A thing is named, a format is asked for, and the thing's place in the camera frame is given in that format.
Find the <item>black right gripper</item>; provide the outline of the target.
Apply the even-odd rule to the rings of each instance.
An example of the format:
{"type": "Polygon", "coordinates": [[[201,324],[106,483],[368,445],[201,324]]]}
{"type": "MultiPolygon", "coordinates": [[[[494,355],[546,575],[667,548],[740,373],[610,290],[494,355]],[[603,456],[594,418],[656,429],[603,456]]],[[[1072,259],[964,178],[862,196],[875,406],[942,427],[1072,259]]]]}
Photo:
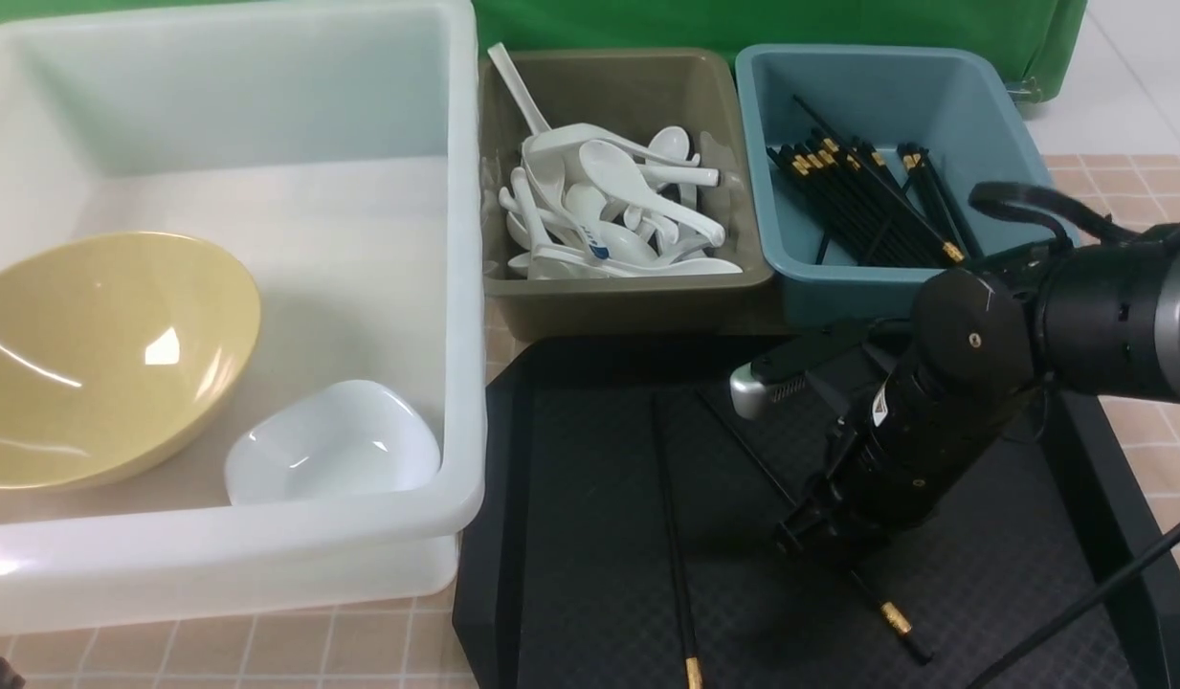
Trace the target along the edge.
{"type": "Polygon", "coordinates": [[[729,389],[747,419],[801,389],[835,411],[822,468],[776,542],[791,555],[865,557],[935,513],[1030,405],[1040,372],[1022,330],[839,320],[750,359],[729,389]]]}

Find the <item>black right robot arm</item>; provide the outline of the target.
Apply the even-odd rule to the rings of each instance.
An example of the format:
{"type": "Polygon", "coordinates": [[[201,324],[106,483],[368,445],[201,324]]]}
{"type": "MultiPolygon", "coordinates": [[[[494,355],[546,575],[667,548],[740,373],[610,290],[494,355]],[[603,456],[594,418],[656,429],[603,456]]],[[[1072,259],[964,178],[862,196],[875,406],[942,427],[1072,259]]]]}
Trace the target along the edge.
{"type": "Polygon", "coordinates": [[[837,411],[776,526],[786,552],[846,563],[919,526],[1045,389],[1180,403],[1180,223],[1133,232],[1015,182],[968,203],[1053,239],[927,278],[907,317],[835,320],[730,374],[741,416],[806,387],[837,411]]]}

